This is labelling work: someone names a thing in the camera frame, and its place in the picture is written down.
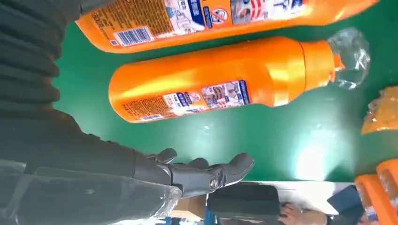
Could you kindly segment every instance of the cardboard box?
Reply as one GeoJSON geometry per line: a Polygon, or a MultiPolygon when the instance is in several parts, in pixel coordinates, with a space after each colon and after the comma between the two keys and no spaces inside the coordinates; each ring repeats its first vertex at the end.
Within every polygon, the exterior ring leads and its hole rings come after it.
{"type": "Polygon", "coordinates": [[[171,211],[171,217],[187,218],[200,221],[206,216],[206,195],[180,199],[177,206],[171,211]]]}

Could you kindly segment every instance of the orange bottle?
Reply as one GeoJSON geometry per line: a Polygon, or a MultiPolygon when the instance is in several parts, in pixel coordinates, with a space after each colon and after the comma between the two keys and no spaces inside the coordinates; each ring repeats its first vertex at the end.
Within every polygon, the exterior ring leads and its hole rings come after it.
{"type": "Polygon", "coordinates": [[[376,174],[357,177],[355,185],[371,225],[398,225],[395,210],[376,174]]]}
{"type": "Polygon", "coordinates": [[[376,170],[390,203],[398,215],[398,159],[384,161],[377,166],[376,170]]]}
{"type": "Polygon", "coordinates": [[[105,52],[135,53],[296,25],[327,25],[377,2],[116,0],[83,16],[77,25],[105,52]]]}
{"type": "Polygon", "coordinates": [[[357,87],[367,74],[368,52],[354,28],[313,43],[285,37],[244,42],[124,65],[111,79],[109,100],[129,122],[279,106],[331,81],[357,87]]]}

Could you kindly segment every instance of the orange package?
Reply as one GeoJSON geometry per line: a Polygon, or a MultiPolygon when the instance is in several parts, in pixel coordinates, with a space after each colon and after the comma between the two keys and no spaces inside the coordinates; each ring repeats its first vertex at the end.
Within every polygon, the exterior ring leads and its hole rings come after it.
{"type": "Polygon", "coordinates": [[[362,134],[398,129],[398,86],[388,87],[369,104],[369,112],[362,126],[362,134]]]}
{"type": "Polygon", "coordinates": [[[371,225],[398,225],[397,215],[376,174],[361,175],[355,179],[365,213],[371,225]]]}
{"type": "Polygon", "coordinates": [[[312,43],[259,39],[124,65],[111,79],[109,101],[134,123],[248,104],[285,105],[329,82],[356,88],[367,75],[368,53],[354,28],[312,43]]]}
{"type": "Polygon", "coordinates": [[[110,53],[151,49],[274,30],[326,25],[378,0],[116,0],[76,23],[110,53]]]}

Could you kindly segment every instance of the human hand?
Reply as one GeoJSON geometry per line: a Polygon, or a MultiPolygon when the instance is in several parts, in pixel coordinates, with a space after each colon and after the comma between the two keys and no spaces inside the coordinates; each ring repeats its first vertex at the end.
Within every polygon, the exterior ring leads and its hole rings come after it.
{"type": "Polygon", "coordinates": [[[281,209],[279,218],[285,225],[325,225],[326,215],[318,211],[302,212],[293,204],[286,204],[281,209]]]}
{"type": "Polygon", "coordinates": [[[281,208],[279,220],[285,225],[306,225],[303,223],[303,212],[293,204],[286,204],[281,208]]]}

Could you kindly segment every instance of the barcode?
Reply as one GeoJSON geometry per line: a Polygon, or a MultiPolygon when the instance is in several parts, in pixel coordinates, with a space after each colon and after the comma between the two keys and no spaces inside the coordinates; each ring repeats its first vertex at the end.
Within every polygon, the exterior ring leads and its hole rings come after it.
{"type": "Polygon", "coordinates": [[[152,121],[152,120],[160,120],[160,119],[163,119],[163,117],[162,117],[162,115],[159,115],[159,114],[141,117],[142,121],[152,121]]]}
{"type": "Polygon", "coordinates": [[[121,46],[130,46],[153,41],[154,38],[147,27],[135,28],[114,33],[121,46]]]}

